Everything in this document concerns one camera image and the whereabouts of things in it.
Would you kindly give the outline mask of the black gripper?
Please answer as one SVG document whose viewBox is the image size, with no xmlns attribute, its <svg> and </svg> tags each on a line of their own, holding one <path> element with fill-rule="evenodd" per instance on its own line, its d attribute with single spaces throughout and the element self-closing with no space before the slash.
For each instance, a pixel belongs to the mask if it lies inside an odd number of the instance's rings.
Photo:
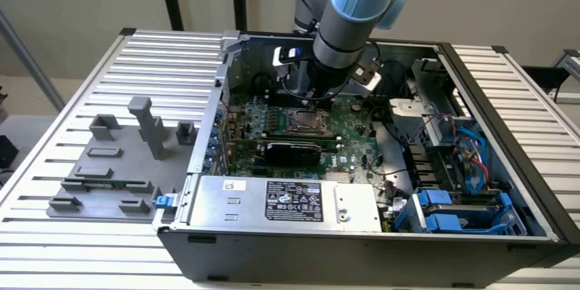
<svg viewBox="0 0 580 290">
<path fill-rule="evenodd" d="M 313 91 L 312 100 L 325 101 L 336 97 L 345 88 L 357 64 L 346 68 L 334 69 L 318 61 L 309 63 L 309 90 Z"/>
</svg>

